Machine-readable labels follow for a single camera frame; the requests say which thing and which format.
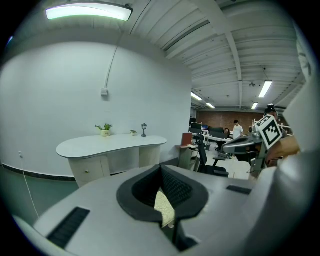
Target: man in white shirt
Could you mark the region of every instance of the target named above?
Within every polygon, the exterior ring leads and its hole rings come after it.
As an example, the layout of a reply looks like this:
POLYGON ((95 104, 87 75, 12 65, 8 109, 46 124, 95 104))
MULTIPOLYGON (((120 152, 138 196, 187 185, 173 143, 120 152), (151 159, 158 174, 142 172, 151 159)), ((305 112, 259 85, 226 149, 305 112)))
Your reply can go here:
POLYGON ((238 120, 234 120, 234 127, 233 127, 233 139, 239 138, 244 134, 244 129, 239 124, 238 120))

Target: black vent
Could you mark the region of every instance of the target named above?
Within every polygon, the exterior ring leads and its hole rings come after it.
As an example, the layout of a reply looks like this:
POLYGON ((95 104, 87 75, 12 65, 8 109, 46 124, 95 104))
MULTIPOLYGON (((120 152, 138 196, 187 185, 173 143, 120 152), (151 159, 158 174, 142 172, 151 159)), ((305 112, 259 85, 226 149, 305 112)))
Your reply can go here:
POLYGON ((49 241, 56 246, 65 248, 73 235, 76 233, 82 222, 89 214, 89 210, 76 207, 68 216, 54 229, 54 231, 47 237, 49 241))

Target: brown brick wall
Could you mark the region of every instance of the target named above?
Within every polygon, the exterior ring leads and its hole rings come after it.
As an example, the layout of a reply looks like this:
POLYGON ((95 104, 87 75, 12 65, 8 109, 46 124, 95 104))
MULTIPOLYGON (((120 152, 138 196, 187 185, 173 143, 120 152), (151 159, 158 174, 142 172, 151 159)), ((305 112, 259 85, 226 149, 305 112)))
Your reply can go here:
MULTIPOLYGON (((244 134, 248 134, 249 127, 252 126, 252 121, 260 120, 264 115, 261 113, 248 113, 248 112, 227 112, 227 111, 197 111, 196 121, 211 127, 229 128, 231 131, 234 129, 234 120, 238 120, 239 124, 243 127, 244 134)), ((284 117, 280 117, 283 125, 288 126, 284 117)))

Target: office desk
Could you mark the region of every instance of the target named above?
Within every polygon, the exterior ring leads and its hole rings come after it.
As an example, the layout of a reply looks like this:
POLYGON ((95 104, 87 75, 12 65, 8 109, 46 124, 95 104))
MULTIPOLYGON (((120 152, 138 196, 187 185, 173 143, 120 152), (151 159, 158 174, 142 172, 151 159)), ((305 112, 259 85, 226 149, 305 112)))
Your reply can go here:
POLYGON ((208 141, 209 140, 213 140, 215 142, 229 142, 229 141, 232 141, 231 138, 218 138, 218 137, 212 137, 210 135, 203 135, 204 137, 204 143, 207 145, 208 141))
POLYGON ((157 165, 160 162, 160 146, 167 139, 159 136, 141 137, 117 134, 69 139, 61 143, 56 152, 67 158, 74 178, 82 187, 104 176, 110 176, 108 153, 139 148, 139 167, 157 165))

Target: office chair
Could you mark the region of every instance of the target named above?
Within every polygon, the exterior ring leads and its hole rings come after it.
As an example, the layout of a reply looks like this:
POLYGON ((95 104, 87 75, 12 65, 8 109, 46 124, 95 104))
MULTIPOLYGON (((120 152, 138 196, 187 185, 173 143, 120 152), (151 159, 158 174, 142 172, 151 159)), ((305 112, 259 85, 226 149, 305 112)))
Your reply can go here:
POLYGON ((215 162, 213 166, 206 165, 208 159, 207 159, 207 154, 205 150, 204 136, 201 134, 198 134, 195 136, 195 140, 196 140, 196 144, 198 145, 198 150, 200 155, 200 167, 199 167, 198 173, 221 176, 221 177, 227 178, 229 176, 229 172, 227 172, 227 170, 223 167, 216 166, 219 160, 224 161, 225 158, 222 158, 222 157, 214 158, 215 162))

